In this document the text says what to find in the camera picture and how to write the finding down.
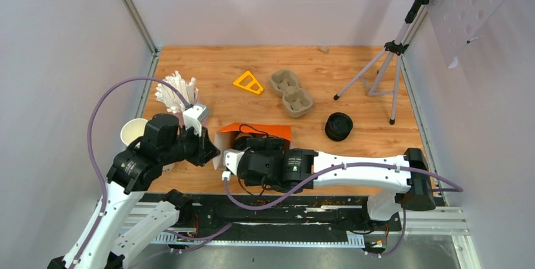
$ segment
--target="white backdrop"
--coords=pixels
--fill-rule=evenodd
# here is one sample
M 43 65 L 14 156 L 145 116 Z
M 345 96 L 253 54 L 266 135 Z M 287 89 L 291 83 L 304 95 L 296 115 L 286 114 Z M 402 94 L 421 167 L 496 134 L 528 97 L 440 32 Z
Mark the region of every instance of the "white backdrop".
M 0 0 L 1 268 L 46 268 L 73 246 L 100 197 L 86 128 L 100 96 L 148 72 L 121 0 Z M 142 84 L 112 94 L 94 144 L 106 173 Z
M 535 0 L 506 0 L 447 69 L 427 21 L 407 53 L 439 172 L 484 269 L 532 268 Z
M 413 0 L 133 0 L 163 45 L 384 45 Z

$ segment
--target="paper cup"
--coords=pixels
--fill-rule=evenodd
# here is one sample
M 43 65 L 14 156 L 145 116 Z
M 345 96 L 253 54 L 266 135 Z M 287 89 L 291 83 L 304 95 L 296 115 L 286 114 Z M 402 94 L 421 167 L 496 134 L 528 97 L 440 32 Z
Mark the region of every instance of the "paper cup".
M 121 141 L 125 146 L 130 145 L 136 138 L 143 135 L 147 120 L 143 118 L 133 119 L 126 123 L 121 129 Z M 173 170 L 175 164 L 163 166 L 162 171 L 168 172 Z

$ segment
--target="black round container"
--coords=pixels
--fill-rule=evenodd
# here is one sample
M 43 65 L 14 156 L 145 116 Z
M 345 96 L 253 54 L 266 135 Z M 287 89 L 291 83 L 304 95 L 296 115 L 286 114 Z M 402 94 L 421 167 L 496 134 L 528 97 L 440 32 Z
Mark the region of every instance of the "black round container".
M 350 135 L 353 121 L 347 114 L 333 113 L 325 124 L 325 134 L 333 141 L 343 141 Z

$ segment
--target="orange box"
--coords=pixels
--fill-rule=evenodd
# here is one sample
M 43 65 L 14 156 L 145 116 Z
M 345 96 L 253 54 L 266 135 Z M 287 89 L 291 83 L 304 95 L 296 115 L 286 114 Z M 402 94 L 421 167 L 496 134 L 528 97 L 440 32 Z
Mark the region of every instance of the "orange box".
M 290 126 L 281 126 L 281 125 L 263 125 L 263 124 L 252 124 L 252 123 L 232 123 L 228 126 L 225 126 L 219 129 L 216 132 L 214 145 L 221 150 L 221 155 L 213 159 L 214 169 L 225 171 L 226 167 L 223 163 L 223 154 L 225 150 L 231 149 L 232 144 L 236 140 L 236 137 L 240 133 L 255 133 L 255 134 L 264 134 L 268 133 L 272 136 L 277 136 L 288 142 L 288 148 L 291 148 L 291 127 Z

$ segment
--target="wooden table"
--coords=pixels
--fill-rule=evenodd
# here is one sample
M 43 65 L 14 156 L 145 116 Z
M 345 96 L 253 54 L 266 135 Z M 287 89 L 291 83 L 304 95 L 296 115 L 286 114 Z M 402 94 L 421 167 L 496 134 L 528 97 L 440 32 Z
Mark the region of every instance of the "wooden table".
M 208 106 L 208 129 L 213 141 L 215 132 L 233 122 L 281 124 L 292 127 L 295 148 L 308 148 L 354 157 L 388 157 L 403 154 L 407 147 L 422 148 L 407 91 L 400 79 L 396 124 L 389 124 L 392 95 L 368 97 L 362 82 L 356 82 L 339 100 L 332 97 L 366 65 L 381 47 L 330 47 L 328 54 L 311 46 L 232 46 L 232 47 L 164 47 L 155 76 L 164 78 L 178 70 L 189 80 L 197 78 L 199 99 Z M 380 63 L 367 74 L 373 82 Z M 394 86 L 395 60 L 379 88 Z M 281 99 L 269 86 L 272 73 L 291 69 L 314 99 L 312 112 L 298 119 L 290 118 Z M 264 87 L 260 96 L 232 85 L 243 72 L 250 70 Z M 152 84 L 144 117 L 166 112 L 156 101 L 156 84 Z M 331 141 L 324 132 L 325 122 L 334 112 L 344 112 L 353 120 L 353 131 L 341 142 Z M 183 193 L 224 193 L 221 171 L 211 164 L 195 167 L 186 161 L 164 172 L 150 187 L 151 192 L 178 189 Z M 232 193 L 244 193 L 235 177 Z M 253 193 L 260 189 L 248 188 Z M 377 188 L 330 187 L 305 190 L 302 194 L 375 194 Z

